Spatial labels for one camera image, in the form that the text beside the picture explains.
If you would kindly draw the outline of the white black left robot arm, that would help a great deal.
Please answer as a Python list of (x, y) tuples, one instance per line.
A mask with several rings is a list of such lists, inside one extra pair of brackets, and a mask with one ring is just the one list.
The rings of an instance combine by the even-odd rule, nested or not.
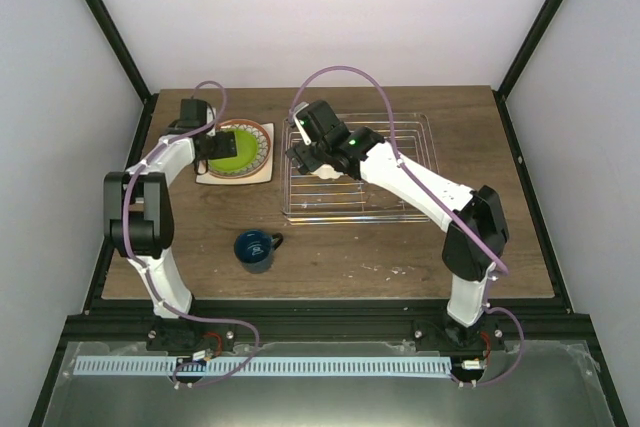
[(188, 316), (193, 294), (178, 271), (172, 243), (175, 223), (169, 187), (186, 167), (208, 166), (237, 155), (231, 132), (218, 132), (218, 112), (200, 99), (181, 101), (180, 115), (136, 164), (108, 173), (103, 183), (104, 236), (138, 272), (154, 314), (175, 319), (170, 340), (181, 350), (196, 349), (203, 324)]

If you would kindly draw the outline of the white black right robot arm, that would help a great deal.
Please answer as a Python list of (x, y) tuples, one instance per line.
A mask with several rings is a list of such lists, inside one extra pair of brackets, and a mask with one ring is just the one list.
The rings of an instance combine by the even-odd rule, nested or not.
[(509, 231), (498, 193), (450, 181), (401, 154), (393, 139), (368, 127), (350, 130), (325, 101), (303, 102), (290, 115), (301, 141), (286, 155), (302, 175), (348, 176), (380, 187), (418, 209), (445, 234), (444, 265), (452, 274), (443, 321), (447, 343), (458, 350), (480, 337), (491, 274), (502, 262)]

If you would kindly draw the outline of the wire dish rack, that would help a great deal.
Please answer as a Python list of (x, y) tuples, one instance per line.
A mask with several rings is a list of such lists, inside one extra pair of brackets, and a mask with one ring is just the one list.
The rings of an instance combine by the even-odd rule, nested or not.
[[(428, 118), (419, 113), (395, 116), (394, 129), (400, 152), (436, 172), (438, 162)], [(286, 150), (300, 142), (301, 135), (283, 123), (281, 147), (281, 210), (292, 224), (347, 224), (427, 222), (429, 218), (396, 195), (348, 176), (321, 180), (300, 175)]]

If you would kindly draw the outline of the dark blue mug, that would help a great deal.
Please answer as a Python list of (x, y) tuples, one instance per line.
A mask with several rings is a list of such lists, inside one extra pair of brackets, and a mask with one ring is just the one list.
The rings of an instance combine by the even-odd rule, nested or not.
[(262, 274), (273, 265), (274, 253), (283, 240), (281, 233), (268, 234), (261, 230), (249, 230), (236, 238), (234, 255), (247, 272)]

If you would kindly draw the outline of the left black frame post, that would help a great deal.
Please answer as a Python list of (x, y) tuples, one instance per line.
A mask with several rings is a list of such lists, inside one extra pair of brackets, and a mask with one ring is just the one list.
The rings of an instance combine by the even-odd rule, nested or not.
[(152, 94), (103, 0), (84, 0), (139, 99)]

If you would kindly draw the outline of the white scalloped bowl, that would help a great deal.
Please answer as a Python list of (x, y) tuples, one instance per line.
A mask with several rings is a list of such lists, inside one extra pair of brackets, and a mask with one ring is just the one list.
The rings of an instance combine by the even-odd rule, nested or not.
[(321, 180), (337, 180), (342, 176), (342, 173), (336, 171), (331, 165), (323, 164), (314, 170), (312, 175)]

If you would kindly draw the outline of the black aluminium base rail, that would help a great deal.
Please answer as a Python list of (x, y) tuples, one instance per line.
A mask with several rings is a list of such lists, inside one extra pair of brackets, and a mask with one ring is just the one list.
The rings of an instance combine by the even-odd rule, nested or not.
[[(521, 327), (532, 340), (596, 339), (590, 317), (571, 311), (562, 301), (552, 299), (506, 299), (501, 307), (515, 319), (492, 314), (486, 324), (517, 337)], [(431, 336), (444, 323), (442, 299), (419, 300), (198, 300), (193, 312), (217, 319), (217, 324), (161, 319), (147, 301), (102, 300), (86, 313), (65, 321), (64, 341), (145, 341), (164, 330), (189, 329), (230, 334), (234, 341), (250, 342), (254, 325), (262, 342), (275, 341), (399, 341), (410, 340), (415, 332)]]

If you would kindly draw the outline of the green plate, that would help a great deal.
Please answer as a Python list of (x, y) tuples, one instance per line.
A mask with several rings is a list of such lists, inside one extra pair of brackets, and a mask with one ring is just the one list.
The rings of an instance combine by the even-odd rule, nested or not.
[(233, 133), (235, 137), (236, 155), (209, 161), (209, 170), (221, 175), (236, 175), (251, 166), (257, 158), (258, 141), (245, 130), (227, 129), (225, 133)]

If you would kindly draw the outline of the black frame post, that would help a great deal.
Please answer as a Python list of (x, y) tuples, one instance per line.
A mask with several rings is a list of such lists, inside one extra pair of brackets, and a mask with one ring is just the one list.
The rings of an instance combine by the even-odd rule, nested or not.
[(152, 94), (103, 0), (84, 0), (139, 99)]
[(502, 82), (500, 83), (499, 88), (497, 89), (497, 93), (502, 98), (507, 99), (513, 91), (563, 2), (564, 0), (544, 0), (542, 3), (521, 46), (519, 47)]

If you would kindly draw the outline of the square bird pattern plate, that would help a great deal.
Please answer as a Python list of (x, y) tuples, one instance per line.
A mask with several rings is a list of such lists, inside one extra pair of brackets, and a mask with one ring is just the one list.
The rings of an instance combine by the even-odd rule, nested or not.
[(200, 166), (200, 162), (197, 164), (195, 168), (196, 172), (196, 180), (195, 182), (198, 184), (204, 185), (250, 185), (250, 184), (260, 184), (270, 182), (273, 176), (273, 164), (274, 164), (274, 137), (275, 137), (275, 126), (273, 123), (263, 123), (262, 125), (266, 126), (266, 129), (269, 133), (269, 137), (272, 141), (272, 150), (269, 155), (269, 159), (267, 160), (266, 165), (260, 169), (257, 173), (250, 175), (245, 178), (240, 179), (221, 179), (213, 177), (209, 174), (199, 174), (198, 167)]

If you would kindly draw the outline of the right black frame post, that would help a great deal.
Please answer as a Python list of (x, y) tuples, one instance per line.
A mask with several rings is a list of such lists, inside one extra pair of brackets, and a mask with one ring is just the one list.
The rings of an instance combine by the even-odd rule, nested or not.
[(502, 98), (507, 99), (513, 91), (563, 2), (564, 0), (544, 0), (542, 3), (521, 46), (519, 47), (502, 82), (500, 83), (499, 88), (497, 89), (497, 93)]

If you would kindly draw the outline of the floral orange rimmed plate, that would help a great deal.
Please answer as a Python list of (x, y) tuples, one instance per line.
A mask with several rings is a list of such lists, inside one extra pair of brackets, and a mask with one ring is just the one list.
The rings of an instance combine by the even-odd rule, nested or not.
[(269, 137), (266, 126), (248, 119), (231, 119), (229, 121), (223, 122), (216, 130), (216, 133), (218, 131), (225, 131), (227, 129), (245, 130), (253, 134), (258, 141), (257, 158), (254, 160), (250, 167), (243, 169), (240, 174), (236, 175), (216, 174), (215, 172), (211, 172), (209, 170), (210, 160), (208, 162), (200, 162), (200, 166), (198, 167), (199, 174), (209, 174), (213, 177), (221, 179), (240, 179), (257, 173), (266, 165), (272, 150), (272, 141)]

